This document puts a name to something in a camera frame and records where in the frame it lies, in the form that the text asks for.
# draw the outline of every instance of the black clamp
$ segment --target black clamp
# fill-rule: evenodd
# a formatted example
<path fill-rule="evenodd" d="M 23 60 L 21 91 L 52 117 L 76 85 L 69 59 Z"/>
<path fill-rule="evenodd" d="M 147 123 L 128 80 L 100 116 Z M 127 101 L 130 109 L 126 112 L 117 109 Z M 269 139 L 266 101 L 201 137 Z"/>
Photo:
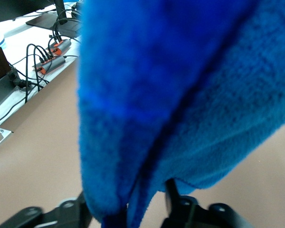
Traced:
<path fill-rule="evenodd" d="M 166 205 L 169 217 L 161 228 L 253 228 L 226 204 L 211 204 L 205 210 L 194 197 L 179 195 L 173 179 L 166 182 Z"/>
<path fill-rule="evenodd" d="M 88 228 L 92 220 L 83 193 L 66 200 L 48 213 L 28 207 L 0 225 L 0 228 Z"/>

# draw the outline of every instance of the blue fleece fabric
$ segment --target blue fleece fabric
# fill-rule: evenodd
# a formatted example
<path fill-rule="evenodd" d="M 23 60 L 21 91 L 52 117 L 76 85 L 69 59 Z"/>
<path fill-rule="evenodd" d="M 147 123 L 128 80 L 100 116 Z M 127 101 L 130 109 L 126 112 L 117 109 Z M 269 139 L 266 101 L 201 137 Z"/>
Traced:
<path fill-rule="evenodd" d="M 89 0 L 82 38 L 82 181 L 103 228 L 138 228 L 170 178 L 212 186 L 285 123 L 285 0 Z"/>

